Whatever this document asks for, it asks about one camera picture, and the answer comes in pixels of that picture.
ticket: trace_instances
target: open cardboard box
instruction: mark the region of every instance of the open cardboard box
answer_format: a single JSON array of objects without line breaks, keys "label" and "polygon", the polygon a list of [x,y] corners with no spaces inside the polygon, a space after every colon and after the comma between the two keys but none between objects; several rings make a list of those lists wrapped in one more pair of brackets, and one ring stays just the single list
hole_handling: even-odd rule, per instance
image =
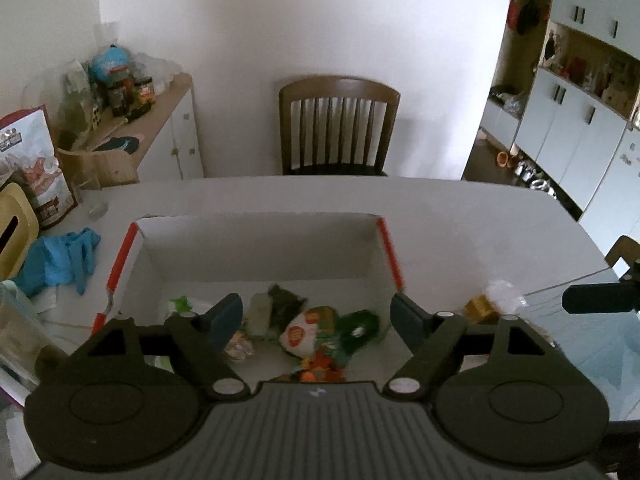
[{"label": "open cardboard box", "polygon": [[[161,324],[168,300],[181,296],[215,304],[236,292],[246,310],[252,295],[278,283],[308,298],[305,308],[372,310],[385,333],[391,299],[402,289],[384,220],[349,213],[143,218],[127,233],[112,272],[118,274],[114,310],[137,325]],[[232,364],[252,388],[300,363],[272,343],[254,343],[254,350],[245,362]],[[344,375],[382,386],[409,357],[389,327],[354,355]]]}]

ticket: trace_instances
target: blue glove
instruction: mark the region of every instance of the blue glove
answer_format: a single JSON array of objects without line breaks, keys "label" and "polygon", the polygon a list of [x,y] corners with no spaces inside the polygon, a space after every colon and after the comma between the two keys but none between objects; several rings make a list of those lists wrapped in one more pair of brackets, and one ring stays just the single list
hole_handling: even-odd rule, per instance
[{"label": "blue glove", "polygon": [[29,253],[14,283],[28,298],[46,286],[76,282],[84,294],[86,276],[95,270],[94,248],[100,236],[88,227],[80,233],[44,236],[29,247]]}]

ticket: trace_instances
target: yellow plastic lid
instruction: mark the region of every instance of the yellow plastic lid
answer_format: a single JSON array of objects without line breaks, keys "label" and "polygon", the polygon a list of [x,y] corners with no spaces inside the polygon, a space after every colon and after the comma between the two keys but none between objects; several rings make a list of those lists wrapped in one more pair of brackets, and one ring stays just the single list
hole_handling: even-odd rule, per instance
[{"label": "yellow plastic lid", "polygon": [[0,281],[13,278],[38,237],[38,219],[16,183],[0,191]]}]

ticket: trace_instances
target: white wall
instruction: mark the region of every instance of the white wall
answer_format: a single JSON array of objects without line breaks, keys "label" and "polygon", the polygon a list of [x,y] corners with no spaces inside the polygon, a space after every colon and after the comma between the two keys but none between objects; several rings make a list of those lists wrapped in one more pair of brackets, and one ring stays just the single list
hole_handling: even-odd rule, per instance
[{"label": "white wall", "polygon": [[120,42],[194,77],[207,176],[279,173],[277,91],[309,73],[401,94],[385,169],[462,175],[509,0],[100,0]]},{"label": "white wall", "polygon": [[95,54],[99,0],[0,0],[0,117],[44,71]]}]

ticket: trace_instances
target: ridged gray surface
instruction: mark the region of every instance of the ridged gray surface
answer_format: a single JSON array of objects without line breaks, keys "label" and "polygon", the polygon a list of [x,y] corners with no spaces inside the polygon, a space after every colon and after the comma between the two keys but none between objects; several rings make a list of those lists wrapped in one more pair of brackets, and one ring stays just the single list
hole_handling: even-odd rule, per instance
[{"label": "ridged gray surface", "polygon": [[418,404],[384,399],[372,384],[276,384],[220,404],[172,456],[110,474],[47,463],[30,480],[602,480],[592,466],[521,473],[464,455]]}]

